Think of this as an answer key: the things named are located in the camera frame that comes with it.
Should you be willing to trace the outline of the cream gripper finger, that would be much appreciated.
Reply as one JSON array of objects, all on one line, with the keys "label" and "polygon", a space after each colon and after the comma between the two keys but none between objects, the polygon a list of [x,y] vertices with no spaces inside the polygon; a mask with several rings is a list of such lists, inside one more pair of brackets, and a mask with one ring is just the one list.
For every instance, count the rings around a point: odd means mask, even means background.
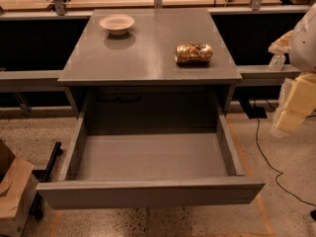
[{"label": "cream gripper finger", "polygon": [[284,112],[281,108],[277,108],[273,116],[271,133],[274,136],[291,135],[303,122],[304,118]]},{"label": "cream gripper finger", "polygon": [[288,31],[280,38],[271,43],[268,52],[273,55],[269,68],[272,71],[281,71],[286,61],[285,55],[289,53],[289,43],[293,31]]}]

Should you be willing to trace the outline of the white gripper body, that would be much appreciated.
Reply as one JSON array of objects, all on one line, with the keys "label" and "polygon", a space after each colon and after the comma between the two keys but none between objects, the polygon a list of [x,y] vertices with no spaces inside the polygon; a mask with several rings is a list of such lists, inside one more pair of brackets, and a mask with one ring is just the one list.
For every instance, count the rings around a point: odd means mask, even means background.
[{"label": "white gripper body", "polygon": [[316,110],[316,74],[302,72],[295,79],[285,78],[276,110],[295,116],[311,115]]}]

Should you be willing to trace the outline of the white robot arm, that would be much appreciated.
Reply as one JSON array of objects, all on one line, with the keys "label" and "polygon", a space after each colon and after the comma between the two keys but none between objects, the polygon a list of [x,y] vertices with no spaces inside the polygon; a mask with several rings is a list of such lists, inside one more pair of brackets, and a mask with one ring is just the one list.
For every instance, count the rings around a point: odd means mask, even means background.
[{"label": "white robot arm", "polygon": [[281,70],[288,54],[290,65],[301,71],[281,86],[274,128],[292,133],[316,110],[316,4],[296,24],[269,46],[271,70]]}]

